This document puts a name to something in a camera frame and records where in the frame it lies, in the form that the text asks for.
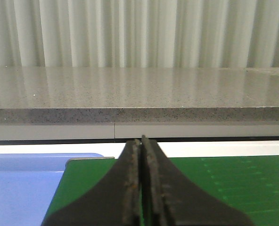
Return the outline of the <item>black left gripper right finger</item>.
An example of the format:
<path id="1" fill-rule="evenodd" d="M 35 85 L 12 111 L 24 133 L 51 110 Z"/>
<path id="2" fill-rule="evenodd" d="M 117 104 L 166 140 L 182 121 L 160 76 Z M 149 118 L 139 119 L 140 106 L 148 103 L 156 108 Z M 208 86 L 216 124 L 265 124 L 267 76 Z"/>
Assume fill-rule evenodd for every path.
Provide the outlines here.
<path id="1" fill-rule="evenodd" d="M 158 143 L 141 138 L 141 187 L 146 226 L 252 226 L 243 212 L 188 179 Z"/>

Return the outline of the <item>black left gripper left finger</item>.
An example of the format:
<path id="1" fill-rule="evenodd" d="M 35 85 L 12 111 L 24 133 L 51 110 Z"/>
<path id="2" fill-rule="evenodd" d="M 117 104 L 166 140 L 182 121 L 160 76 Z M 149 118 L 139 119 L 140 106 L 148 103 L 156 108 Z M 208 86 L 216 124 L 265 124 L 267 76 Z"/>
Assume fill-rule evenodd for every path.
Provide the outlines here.
<path id="1" fill-rule="evenodd" d="M 43 226 L 139 226 L 140 142 L 118 159 L 70 159 Z"/>

